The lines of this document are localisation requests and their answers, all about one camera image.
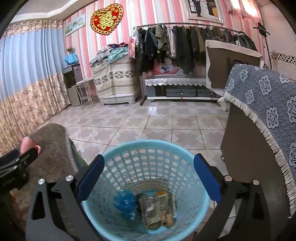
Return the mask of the blue plastic bag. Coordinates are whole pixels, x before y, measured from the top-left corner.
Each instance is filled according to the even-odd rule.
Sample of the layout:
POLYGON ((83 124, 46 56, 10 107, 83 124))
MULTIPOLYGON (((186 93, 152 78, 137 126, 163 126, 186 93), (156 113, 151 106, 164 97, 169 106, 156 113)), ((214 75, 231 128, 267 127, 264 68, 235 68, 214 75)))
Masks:
POLYGON ((137 201, 136 197, 130 191, 119 191, 113 198, 113 205, 120 212, 122 218, 128 221, 135 220, 137 201))

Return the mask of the printed paper bag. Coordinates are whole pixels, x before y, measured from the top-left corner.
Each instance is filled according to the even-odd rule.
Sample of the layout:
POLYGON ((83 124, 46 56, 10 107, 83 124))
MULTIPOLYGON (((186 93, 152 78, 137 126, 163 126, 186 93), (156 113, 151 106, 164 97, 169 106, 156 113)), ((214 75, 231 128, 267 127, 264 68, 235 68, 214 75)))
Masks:
POLYGON ((176 198, 171 193, 158 192, 156 196, 147 199, 147 210, 141 215, 142 222, 148 230, 156 230, 175 225, 177 216, 176 198))

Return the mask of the pink pig toy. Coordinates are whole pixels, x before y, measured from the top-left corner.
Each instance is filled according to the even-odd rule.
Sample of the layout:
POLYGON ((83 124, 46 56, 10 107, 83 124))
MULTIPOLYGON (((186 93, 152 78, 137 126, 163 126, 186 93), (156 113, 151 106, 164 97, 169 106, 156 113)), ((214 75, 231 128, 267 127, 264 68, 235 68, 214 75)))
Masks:
POLYGON ((41 146, 34 141, 32 138, 30 137, 24 137, 21 143, 21 147, 20 147, 20 154, 22 155, 23 153, 27 152, 28 150, 35 148, 38 152, 38 156, 41 155, 42 153, 42 148, 41 146))

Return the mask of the brown shaggy carpet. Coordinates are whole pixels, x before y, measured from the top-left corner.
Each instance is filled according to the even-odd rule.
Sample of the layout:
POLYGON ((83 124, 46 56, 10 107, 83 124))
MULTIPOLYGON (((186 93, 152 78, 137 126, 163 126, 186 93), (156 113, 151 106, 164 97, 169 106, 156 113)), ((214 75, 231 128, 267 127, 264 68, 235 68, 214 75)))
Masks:
POLYGON ((63 126, 50 123, 29 137, 41 146, 42 153, 26 168, 29 173, 29 181, 20 190, 11 191, 13 208, 22 229, 25 229, 26 226, 27 212, 37 181, 43 178, 48 182, 56 182, 68 174, 78 172, 71 150, 70 138, 63 126))

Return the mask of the blue and floral curtain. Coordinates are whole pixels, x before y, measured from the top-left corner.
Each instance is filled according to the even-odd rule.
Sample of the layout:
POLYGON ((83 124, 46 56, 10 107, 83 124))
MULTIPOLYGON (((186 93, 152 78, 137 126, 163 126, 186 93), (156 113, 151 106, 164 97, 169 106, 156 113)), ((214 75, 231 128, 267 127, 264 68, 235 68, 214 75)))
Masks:
POLYGON ((1 154, 70 104, 64 82, 63 22, 8 27, 1 37, 1 154))

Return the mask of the light blue plastic basket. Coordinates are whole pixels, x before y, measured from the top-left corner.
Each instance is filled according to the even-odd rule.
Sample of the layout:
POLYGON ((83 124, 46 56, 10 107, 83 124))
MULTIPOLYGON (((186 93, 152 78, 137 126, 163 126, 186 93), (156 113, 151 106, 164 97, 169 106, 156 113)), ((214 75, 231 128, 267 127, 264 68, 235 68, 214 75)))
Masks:
POLYGON ((82 208, 106 240, 183 240, 203 221, 210 198, 198 177, 194 155, 175 144, 139 140, 121 144, 103 154, 105 164, 82 208), (174 225, 149 230, 137 211, 123 210, 125 197, 172 194, 174 225))

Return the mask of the small metal side table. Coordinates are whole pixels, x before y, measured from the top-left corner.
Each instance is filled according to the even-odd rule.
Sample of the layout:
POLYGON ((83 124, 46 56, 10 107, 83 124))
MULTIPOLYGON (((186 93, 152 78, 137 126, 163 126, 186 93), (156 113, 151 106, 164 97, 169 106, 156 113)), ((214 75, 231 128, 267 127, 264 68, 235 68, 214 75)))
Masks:
POLYGON ((93 93, 91 89, 91 85, 93 83, 93 78, 89 78, 86 80, 82 80, 76 83, 73 87, 76 89, 78 97, 80 99, 81 108, 86 107, 88 104, 94 105, 93 102, 93 93))

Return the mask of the grey water dispenser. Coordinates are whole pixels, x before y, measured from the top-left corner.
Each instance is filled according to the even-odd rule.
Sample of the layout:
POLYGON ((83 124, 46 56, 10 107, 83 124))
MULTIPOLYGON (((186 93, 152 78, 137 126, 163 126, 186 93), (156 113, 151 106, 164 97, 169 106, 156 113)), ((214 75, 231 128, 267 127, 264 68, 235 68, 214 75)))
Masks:
POLYGON ((63 69, 63 76, 67 93, 72 106, 80 106, 80 97, 75 85, 83 80, 80 64, 73 64, 63 69))

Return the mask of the blue patterned fringed cloth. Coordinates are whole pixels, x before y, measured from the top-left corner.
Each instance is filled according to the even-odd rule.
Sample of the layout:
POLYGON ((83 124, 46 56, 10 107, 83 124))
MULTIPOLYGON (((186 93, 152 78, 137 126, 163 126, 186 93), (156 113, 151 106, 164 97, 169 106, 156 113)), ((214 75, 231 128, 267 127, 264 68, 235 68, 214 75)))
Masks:
POLYGON ((234 104, 259 128, 283 173, 294 214, 295 82, 270 69, 235 64, 218 103, 224 111, 234 104))

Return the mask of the blue wrapped plant pot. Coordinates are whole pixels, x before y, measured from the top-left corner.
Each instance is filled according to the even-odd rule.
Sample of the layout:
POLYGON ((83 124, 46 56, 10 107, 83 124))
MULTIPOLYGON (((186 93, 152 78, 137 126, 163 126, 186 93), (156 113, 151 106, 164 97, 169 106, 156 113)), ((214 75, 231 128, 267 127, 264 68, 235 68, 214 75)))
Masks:
POLYGON ((68 66, 70 65, 74 65, 74 64, 78 64, 79 63, 79 59, 75 53, 75 49, 72 47, 69 47, 66 49, 67 51, 67 55, 64 58, 64 61, 66 62, 66 64, 68 66))

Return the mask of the patterned cloth covered cabinet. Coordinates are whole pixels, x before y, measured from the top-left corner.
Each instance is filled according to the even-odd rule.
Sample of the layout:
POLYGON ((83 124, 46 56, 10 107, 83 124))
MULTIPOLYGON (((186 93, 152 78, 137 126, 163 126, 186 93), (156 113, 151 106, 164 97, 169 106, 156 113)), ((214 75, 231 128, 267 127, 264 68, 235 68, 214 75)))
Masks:
POLYGON ((135 60, 125 56, 114 63, 106 59, 91 67, 96 94, 102 105, 134 104, 140 95, 135 60))

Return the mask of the lace covered low shelf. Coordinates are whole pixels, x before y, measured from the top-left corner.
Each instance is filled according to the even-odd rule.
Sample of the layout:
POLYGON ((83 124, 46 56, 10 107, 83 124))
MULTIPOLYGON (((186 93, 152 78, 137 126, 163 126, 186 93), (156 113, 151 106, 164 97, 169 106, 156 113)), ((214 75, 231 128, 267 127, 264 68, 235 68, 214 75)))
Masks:
POLYGON ((144 82, 149 101, 216 101, 224 94, 223 89, 212 88, 204 78, 151 77, 145 79, 144 82))

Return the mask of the pile of folded clothes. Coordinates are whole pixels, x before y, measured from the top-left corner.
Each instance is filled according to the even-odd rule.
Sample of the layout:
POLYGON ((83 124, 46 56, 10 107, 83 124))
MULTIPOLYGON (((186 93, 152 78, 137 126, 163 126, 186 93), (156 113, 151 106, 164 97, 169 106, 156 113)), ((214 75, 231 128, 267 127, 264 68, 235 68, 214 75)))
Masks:
POLYGON ((91 67, 98 65, 102 61, 114 63, 119 59, 128 55, 128 44, 122 42, 120 44, 109 44, 99 50, 94 59, 89 62, 91 67))

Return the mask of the cloth covered television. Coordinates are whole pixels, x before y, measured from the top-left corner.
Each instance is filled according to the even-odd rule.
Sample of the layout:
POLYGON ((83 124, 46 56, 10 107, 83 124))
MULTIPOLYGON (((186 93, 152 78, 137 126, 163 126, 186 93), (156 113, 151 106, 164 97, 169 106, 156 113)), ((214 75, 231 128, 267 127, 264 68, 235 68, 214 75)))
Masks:
POLYGON ((206 40, 206 87, 222 96, 230 71, 235 64, 263 67, 262 55, 235 44, 206 40))

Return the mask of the red gold heart decoration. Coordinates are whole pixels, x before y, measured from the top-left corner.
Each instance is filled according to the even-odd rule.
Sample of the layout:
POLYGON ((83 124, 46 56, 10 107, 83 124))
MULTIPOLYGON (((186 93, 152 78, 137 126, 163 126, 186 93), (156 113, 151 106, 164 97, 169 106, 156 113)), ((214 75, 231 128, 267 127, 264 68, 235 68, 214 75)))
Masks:
POLYGON ((100 35, 109 35, 121 22, 124 9, 121 4, 110 4, 96 10, 90 18, 90 27, 100 35))

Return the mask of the clothes rack with garments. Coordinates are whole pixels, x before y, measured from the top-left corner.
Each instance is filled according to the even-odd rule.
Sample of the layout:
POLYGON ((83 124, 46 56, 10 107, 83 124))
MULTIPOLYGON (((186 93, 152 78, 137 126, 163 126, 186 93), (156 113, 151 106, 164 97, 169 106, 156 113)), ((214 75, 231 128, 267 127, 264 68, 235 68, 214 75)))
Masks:
POLYGON ((244 32, 218 26, 165 23, 135 27, 130 39, 130 53, 136 60, 145 97, 144 80, 147 78, 184 76, 206 79, 206 40, 257 51, 253 40, 244 32))

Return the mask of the landscape wall picture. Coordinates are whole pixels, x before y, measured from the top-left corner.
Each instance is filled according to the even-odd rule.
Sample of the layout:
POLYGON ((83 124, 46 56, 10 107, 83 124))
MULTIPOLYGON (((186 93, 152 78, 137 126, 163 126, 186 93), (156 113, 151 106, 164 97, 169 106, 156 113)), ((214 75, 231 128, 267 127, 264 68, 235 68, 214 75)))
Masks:
POLYGON ((69 36, 76 30, 80 29, 81 27, 84 27, 85 25, 86 25, 86 14, 83 14, 75 18, 73 21, 66 23, 65 37, 69 36))

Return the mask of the framed wall picture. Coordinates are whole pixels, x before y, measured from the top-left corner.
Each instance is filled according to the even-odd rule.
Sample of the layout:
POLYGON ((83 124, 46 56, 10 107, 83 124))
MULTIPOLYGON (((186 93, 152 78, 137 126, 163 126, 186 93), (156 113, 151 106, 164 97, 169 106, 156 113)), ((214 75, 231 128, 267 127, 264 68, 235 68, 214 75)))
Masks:
POLYGON ((216 0, 185 0, 188 19, 223 23, 222 7, 216 0))

